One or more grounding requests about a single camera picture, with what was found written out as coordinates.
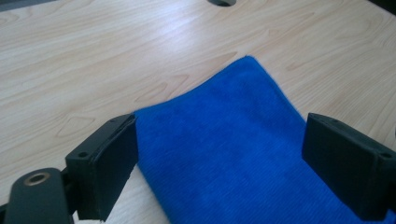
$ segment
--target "folded towel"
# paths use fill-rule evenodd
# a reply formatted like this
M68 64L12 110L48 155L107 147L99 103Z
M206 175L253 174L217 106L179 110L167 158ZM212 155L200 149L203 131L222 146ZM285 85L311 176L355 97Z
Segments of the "folded towel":
M172 223L361 223L302 160L305 122L252 57L134 113L138 165Z

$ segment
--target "wood grain surface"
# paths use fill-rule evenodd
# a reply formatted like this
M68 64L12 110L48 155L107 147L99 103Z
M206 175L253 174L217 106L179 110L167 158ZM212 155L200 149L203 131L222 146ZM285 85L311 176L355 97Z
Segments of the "wood grain surface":
M396 150L396 19L364 0L59 0L0 13L0 204L105 121L174 98L247 54L306 118ZM138 169L107 223L167 223ZM78 223L97 223L79 221Z

